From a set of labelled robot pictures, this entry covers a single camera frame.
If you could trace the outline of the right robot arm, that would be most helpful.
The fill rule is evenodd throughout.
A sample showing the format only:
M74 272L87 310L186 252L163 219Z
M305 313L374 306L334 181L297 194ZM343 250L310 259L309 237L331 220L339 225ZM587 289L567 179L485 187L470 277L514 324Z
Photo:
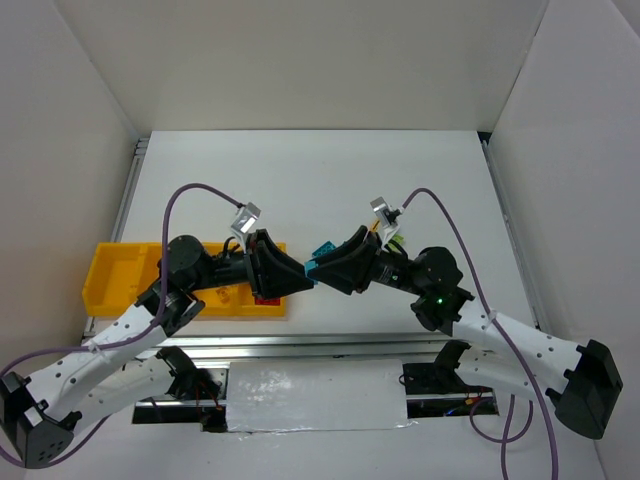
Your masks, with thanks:
M429 331L452 341L447 352L455 380L543 399L571 431L603 438L623 382L610 349L597 340L564 340L495 310L460 287L463 274L445 247L427 247L411 259L383 248L360 227L345 243L305 265L311 279L350 295L371 283L416 295L410 308Z

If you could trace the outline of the red yellow lego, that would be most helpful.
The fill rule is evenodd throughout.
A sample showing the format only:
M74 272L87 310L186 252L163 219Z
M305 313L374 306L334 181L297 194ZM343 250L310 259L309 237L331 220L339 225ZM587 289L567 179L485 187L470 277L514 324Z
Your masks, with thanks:
M281 305L281 299L262 299L262 298L254 298L254 304L256 306L268 306L268 307L277 307Z

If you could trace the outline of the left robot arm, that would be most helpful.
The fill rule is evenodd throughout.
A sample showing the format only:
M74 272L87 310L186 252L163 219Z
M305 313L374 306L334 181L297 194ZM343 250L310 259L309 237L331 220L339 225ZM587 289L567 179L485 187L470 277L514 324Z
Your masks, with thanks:
M27 376L14 369L3 373L1 428L18 455L13 464L56 464L86 427L138 400L186 389L197 369L180 348L163 348L144 361L137 356L202 312L205 303L196 292L239 284L248 284L261 300L313 287L304 266L264 230L251 234L240 250L215 255L182 235L164 245L159 278L108 328Z

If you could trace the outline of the light blue small lego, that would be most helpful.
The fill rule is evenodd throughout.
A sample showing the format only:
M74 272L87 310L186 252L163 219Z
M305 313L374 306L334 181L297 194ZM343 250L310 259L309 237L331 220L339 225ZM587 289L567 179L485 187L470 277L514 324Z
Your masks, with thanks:
M316 283L316 280L312 277L311 272L317 267L317 262L315 260L308 260L304 263L304 272L305 276L310 279L312 282Z

